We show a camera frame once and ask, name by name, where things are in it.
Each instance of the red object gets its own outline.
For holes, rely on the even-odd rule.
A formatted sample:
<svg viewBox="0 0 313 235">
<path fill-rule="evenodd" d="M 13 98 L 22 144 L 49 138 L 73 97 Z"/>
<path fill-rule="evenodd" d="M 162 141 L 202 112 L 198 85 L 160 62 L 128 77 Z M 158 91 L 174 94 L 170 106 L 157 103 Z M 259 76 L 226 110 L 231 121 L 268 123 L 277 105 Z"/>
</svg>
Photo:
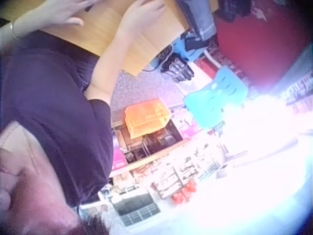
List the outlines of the red object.
<svg viewBox="0 0 313 235">
<path fill-rule="evenodd" d="M 197 186 L 194 180 L 191 180 L 187 185 L 186 185 L 186 189 L 189 192 L 197 192 Z"/>
<path fill-rule="evenodd" d="M 184 195 L 179 191 L 177 193 L 175 193 L 173 196 L 172 196 L 172 199 L 173 201 L 175 202 L 175 204 L 182 204 L 185 200 L 185 197 Z"/>
<path fill-rule="evenodd" d="M 210 78 L 214 79 L 217 71 L 219 70 L 212 62 L 198 59 L 195 64 L 202 69 Z"/>
<path fill-rule="evenodd" d="M 192 196 L 192 192 L 190 192 L 187 188 L 182 188 L 180 191 L 185 196 L 186 200 L 189 201 Z"/>
<path fill-rule="evenodd" d="M 240 67 L 256 87 L 268 91 L 295 62 L 311 37 L 292 9 L 273 0 L 254 0 L 247 17 L 233 23 L 215 19 L 221 52 Z"/>
</svg>

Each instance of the red cloth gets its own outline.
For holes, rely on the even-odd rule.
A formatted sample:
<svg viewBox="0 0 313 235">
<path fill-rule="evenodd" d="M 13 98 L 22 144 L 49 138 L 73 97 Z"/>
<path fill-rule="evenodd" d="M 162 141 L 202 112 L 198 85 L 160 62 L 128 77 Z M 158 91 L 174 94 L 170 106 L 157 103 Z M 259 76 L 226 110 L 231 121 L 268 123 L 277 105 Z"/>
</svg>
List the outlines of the red cloth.
<svg viewBox="0 0 313 235">
<path fill-rule="evenodd" d="M 295 62 L 310 42 L 295 12 L 272 0 L 255 0 L 251 14 L 233 23 L 215 19 L 221 52 L 238 65 L 263 92 L 268 91 Z"/>
</svg>

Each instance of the wooden desk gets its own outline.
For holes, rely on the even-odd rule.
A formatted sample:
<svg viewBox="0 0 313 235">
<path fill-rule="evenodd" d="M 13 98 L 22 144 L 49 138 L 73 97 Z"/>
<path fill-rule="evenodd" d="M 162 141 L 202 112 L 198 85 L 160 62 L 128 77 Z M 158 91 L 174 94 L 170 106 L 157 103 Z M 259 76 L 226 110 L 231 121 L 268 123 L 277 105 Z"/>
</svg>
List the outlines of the wooden desk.
<svg viewBox="0 0 313 235">
<path fill-rule="evenodd" d="M 63 25 L 44 31 L 101 55 L 114 37 L 126 9 L 134 0 L 104 0 L 89 12 L 82 11 L 85 26 Z M 137 75 L 167 45 L 187 28 L 188 24 L 174 0 L 165 0 L 167 10 L 161 19 L 141 35 L 127 54 L 123 69 Z M 1 9 L 1 17 L 14 20 L 28 10 L 40 5 L 43 0 L 11 0 Z M 212 11 L 218 8 L 217 0 L 210 0 Z"/>
</svg>

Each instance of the wire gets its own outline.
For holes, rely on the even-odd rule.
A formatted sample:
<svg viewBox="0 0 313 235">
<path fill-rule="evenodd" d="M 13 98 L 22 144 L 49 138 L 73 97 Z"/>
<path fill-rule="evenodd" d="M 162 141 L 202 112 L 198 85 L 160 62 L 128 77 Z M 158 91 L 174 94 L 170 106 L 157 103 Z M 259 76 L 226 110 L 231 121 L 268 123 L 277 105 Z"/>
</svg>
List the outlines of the wire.
<svg viewBox="0 0 313 235">
<path fill-rule="evenodd" d="M 157 70 L 158 67 L 160 67 L 161 64 L 162 64 L 162 62 L 159 62 L 159 64 L 153 70 L 142 70 L 142 71 L 144 71 L 144 72 L 153 72 L 153 71 Z"/>
<path fill-rule="evenodd" d="M 153 72 L 153 71 L 157 70 L 164 62 L 166 62 L 168 60 L 168 58 L 172 55 L 173 51 L 174 51 L 174 46 L 172 44 L 170 44 L 169 46 L 171 46 L 171 52 L 166 56 L 166 58 L 164 60 L 160 59 L 158 65 L 153 70 L 142 70 L 142 71 L 144 71 L 144 72 Z"/>
</svg>

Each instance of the blue plastic chair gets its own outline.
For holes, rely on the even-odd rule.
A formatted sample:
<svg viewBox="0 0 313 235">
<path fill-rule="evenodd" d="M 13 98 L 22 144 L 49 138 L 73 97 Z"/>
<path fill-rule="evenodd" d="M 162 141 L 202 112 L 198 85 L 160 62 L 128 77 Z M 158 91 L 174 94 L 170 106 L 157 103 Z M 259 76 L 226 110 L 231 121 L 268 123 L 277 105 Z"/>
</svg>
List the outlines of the blue plastic chair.
<svg viewBox="0 0 313 235">
<path fill-rule="evenodd" d="M 242 80 L 229 67 L 222 66 L 211 83 L 188 94 L 183 101 L 198 124 L 211 129 L 224 120 L 226 105 L 241 106 L 247 94 L 248 87 Z"/>
</svg>

